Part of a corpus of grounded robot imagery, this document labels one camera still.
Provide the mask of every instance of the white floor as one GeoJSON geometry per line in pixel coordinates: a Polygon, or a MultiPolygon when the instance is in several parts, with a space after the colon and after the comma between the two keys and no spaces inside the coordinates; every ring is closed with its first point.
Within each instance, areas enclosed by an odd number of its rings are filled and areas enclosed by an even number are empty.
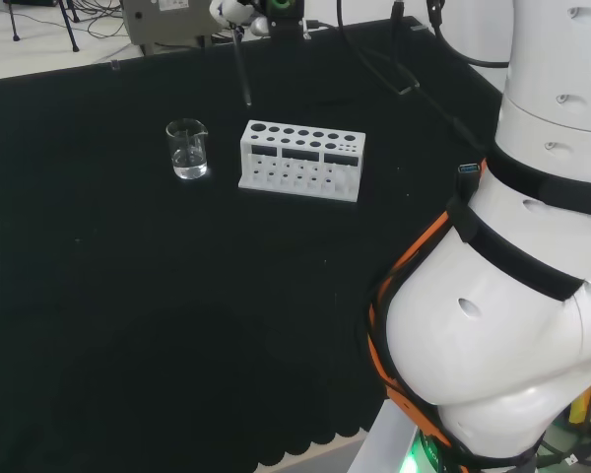
{"type": "MultiPolygon", "coordinates": [[[[13,8],[14,13],[29,15],[44,22],[64,25],[59,7],[14,5],[13,8]]],[[[81,20],[85,20],[88,15],[79,12],[79,17],[81,20]]],[[[96,39],[85,31],[74,31],[75,40],[81,50],[73,52],[70,37],[65,28],[37,23],[22,16],[16,16],[15,19],[20,37],[18,42],[13,41],[8,9],[0,0],[0,78],[142,55],[140,48],[129,42],[124,27],[119,32],[123,35],[104,39],[96,39]]],[[[73,27],[85,30],[88,23],[73,24],[73,27]]],[[[102,34],[112,34],[121,25],[121,19],[104,18],[93,25],[93,30],[102,34]]]]}
{"type": "MultiPolygon", "coordinates": [[[[118,0],[111,0],[117,5],[118,0]]],[[[427,21],[424,0],[407,0],[407,15],[414,15],[422,22],[427,21]]],[[[485,59],[506,59],[511,35],[511,5],[509,0],[494,0],[490,7],[484,0],[458,0],[451,2],[449,21],[445,32],[449,41],[460,47],[462,52],[485,59]],[[468,16],[468,11],[479,12],[468,16]]],[[[389,18],[392,0],[344,0],[344,22],[346,24],[389,18]]],[[[308,19],[320,20],[337,25],[334,0],[307,0],[305,15],[308,19]]],[[[27,7],[14,5],[14,12],[28,15],[36,20],[50,22],[49,25],[35,22],[23,16],[16,16],[16,26],[21,40],[13,42],[11,21],[6,5],[0,0],[0,79],[37,72],[85,66],[111,59],[140,57],[138,46],[130,43],[121,19],[105,18],[93,25],[101,34],[112,34],[118,27],[119,35],[97,39],[86,33],[88,22],[74,25],[75,38],[81,49],[72,52],[70,38],[58,7],[27,7]]],[[[85,20],[88,16],[80,13],[85,20]]],[[[480,70],[498,89],[505,84],[504,70],[480,70]]]]}

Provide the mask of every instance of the water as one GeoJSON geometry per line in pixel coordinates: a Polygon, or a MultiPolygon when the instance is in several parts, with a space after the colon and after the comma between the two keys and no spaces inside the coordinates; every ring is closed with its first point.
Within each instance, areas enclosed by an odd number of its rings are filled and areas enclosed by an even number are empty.
{"type": "Polygon", "coordinates": [[[193,147],[177,150],[172,161],[173,170],[182,179],[196,179],[208,170],[204,153],[193,147]]]}

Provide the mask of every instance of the test tube rack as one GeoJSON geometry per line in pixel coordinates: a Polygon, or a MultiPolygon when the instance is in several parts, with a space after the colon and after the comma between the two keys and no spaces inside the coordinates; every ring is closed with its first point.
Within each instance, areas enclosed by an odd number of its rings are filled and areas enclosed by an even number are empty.
{"type": "Polygon", "coordinates": [[[238,186],[357,202],[365,134],[250,120],[238,186]]]}

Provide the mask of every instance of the tripod leg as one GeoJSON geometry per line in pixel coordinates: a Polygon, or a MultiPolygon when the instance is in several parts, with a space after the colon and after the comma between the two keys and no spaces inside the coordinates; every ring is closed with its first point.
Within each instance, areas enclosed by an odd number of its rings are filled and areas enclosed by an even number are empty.
{"type": "Polygon", "coordinates": [[[68,4],[68,8],[70,9],[70,11],[72,12],[72,18],[74,20],[75,23],[79,23],[81,22],[81,20],[79,20],[79,17],[77,16],[77,10],[75,9],[75,3],[73,0],[66,0],[66,3],[68,4]]]}
{"type": "Polygon", "coordinates": [[[74,52],[79,52],[79,46],[77,46],[77,41],[75,41],[75,36],[72,33],[72,27],[70,27],[70,20],[68,20],[68,14],[66,13],[66,7],[63,5],[63,0],[59,0],[59,8],[61,9],[63,21],[66,22],[66,28],[68,29],[68,34],[70,35],[70,40],[72,41],[72,50],[74,52]]]}
{"type": "Polygon", "coordinates": [[[13,17],[13,7],[11,6],[11,0],[7,0],[7,4],[9,5],[9,15],[11,15],[11,26],[13,27],[13,41],[19,41],[20,37],[18,36],[18,32],[16,32],[16,19],[13,17]]]}

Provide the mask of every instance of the black cable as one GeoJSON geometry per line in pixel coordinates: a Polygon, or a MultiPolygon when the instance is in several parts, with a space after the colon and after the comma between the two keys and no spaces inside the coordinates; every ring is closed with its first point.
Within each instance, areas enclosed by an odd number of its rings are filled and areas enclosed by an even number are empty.
{"type": "Polygon", "coordinates": [[[435,31],[435,37],[438,38],[442,45],[455,57],[463,60],[467,64],[477,67],[486,67],[487,69],[506,69],[510,65],[509,62],[482,61],[480,59],[473,59],[472,57],[465,56],[447,42],[447,40],[444,38],[444,35],[442,34],[442,31],[440,30],[440,27],[433,27],[433,30],[435,31]]]}
{"type": "MultiPolygon", "coordinates": [[[[6,15],[9,15],[9,12],[5,12],[4,10],[0,10],[0,13],[4,13],[4,14],[6,14],[6,15]]],[[[42,21],[42,20],[38,20],[37,18],[30,17],[29,15],[25,15],[25,14],[23,14],[23,13],[14,13],[13,15],[14,15],[14,16],[16,16],[16,17],[24,17],[24,18],[28,18],[29,20],[32,20],[32,21],[34,21],[34,22],[36,22],[36,23],[43,23],[43,24],[45,24],[45,25],[53,25],[53,26],[55,26],[55,27],[60,27],[60,28],[66,29],[66,26],[65,26],[65,25],[60,25],[60,24],[58,24],[58,23],[52,23],[52,22],[45,22],[45,21],[42,21]]],[[[89,20],[94,20],[94,19],[87,19],[87,20],[82,20],[80,23],[82,23],[82,22],[87,22],[87,21],[89,21],[89,20]]],[[[128,35],[127,35],[127,34],[112,34],[112,35],[105,35],[105,34],[100,34],[100,33],[98,33],[98,32],[89,32],[88,30],[83,30],[83,29],[80,29],[80,28],[73,28],[73,30],[74,30],[74,31],[76,31],[76,32],[84,32],[84,33],[89,33],[91,36],[93,36],[93,37],[95,37],[95,38],[97,38],[97,39],[105,39],[106,37],[112,37],[113,35],[114,35],[114,36],[126,36],[126,37],[128,37],[128,35]]]]}
{"type": "Polygon", "coordinates": [[[584,423],[582,424],[582,429],[581,429],[580,433],[578,434],[578,438],[573,443],[571,448],[569,448],[566,451],[557,450],[558,453],[554,453],[552,455],[538,456],[537,457],[537,468],[546,468],[548,466],[557,465],[557,464],[561,463],[563,460],[565,460],[566,458],[568,458],[569,456],[571,456],[571,454],[573,454],[573,452],[576,451],[582,445],[582,442],[586,438],[590,426],[591,426],[591,397],[589,398],[589,405],[587,406],[587,412],[584,417],[584,423]]]}
{"type": "Polygon", "coordinates": [[[484,147],[480,143],[477,137],[475,137],[475,135],[471,132],[471,130],[469,130],[469,128],[464,124],[464,122],[462,122],[462,120],[460,120],[457,116],[453,116],[447,113],[444,110],[444,108],[442,108],[432,96],[430,96],[425,90],[421,88],[418,79],[407,67],[402,66],[398,61],[395,61],[393,58],[390,58],[385,54],[381,54],[380,52],[367,47],[355,46],[350,42],[348,36],[346,35],[346,32],[344,31],[344,22],[342,18],[342,0],[337,0],[337,23],[339,27],[334,27],[326,23],[309,20],[306,22],[306,26],[310,30],[315,30],[321,27],[337,30],[342,36],[349,50],[357,57],[357,59],[368,71],[372,72],[373,75],[381,81],[381,83],[385,86],[386,89],[390,90],[396,97],[401,97],[409,91],[416,92],[419,97],[425,100],[447,123],[449,123],[449,125],[451,126],[451,128],[457,136],[459,136],[462,140],[469,144],[471,148],[477,151],[482,158],[484,157],[484,155],[486,154],[486,147],[484,147]],[[402,93],[399,92],[396,89],[396,87],[391,85],[385,78],[383,78],[380,75],[380,73],[378,73],[378,71],[376,71],[376,69],[374,69],[374,67],[367,60],[365,60],[365,58],[361,54],[361,51],[370,56],[391,62],[392,65],[395,66],[399,74],[405,75],[410,81],[413,82],[413,86],[408,87],[402,93]]]}
{"type": "Polygon", "coordinates": [[[479,59],[473,59],[472,57],[465,56],[453,46],[451,46],[442,31],[440,30],[440,26],[442,25],[442,9],[444,8],[444,0],[427,0],[427,12],[429,15],[429,22],[431,23],[431,27],[435,31],[435,37],[442,43],[442,45],[448,49],[448,51],[453,54],[458,59],[466,62],[467,64],[471,64],[472,66],[478,67],[486,67],[489,69],[505,69],[508,67],[509,62],[490,62],[490,61],[481,61],[479,59]]]}
{"type": "Polygon", "coordinates": [[[342,0],[337,0],[337,25],[338,25],[338,30],[339,30],[340,36],[344,40],[344,44],[346,45],[346,47],[357,58],[357,60],[361,63],[361,65],[367,71],[369,71],[372,74],[372,76],[374,76],[381,83],[382,86],[384,86],[387,90],[392,92],[395,96],[400,97],[400,96],[405,95],[407,92],[410,92],[412,90],[412,88],[414,87],[414,85],[407,87],[403,91],[398,91],[393,84],[391,84],[387,79],[385,79],[385,77],[380,72],[378,72],[369,63],[369,61],[367,59],[365,59],[365,57],[363,57],[361,52],[353,45],[353,43],[350,41],[350,39],[346,35],[346,32],[344,31],[344,20],[342,17],[343,17],[342,0]]]}

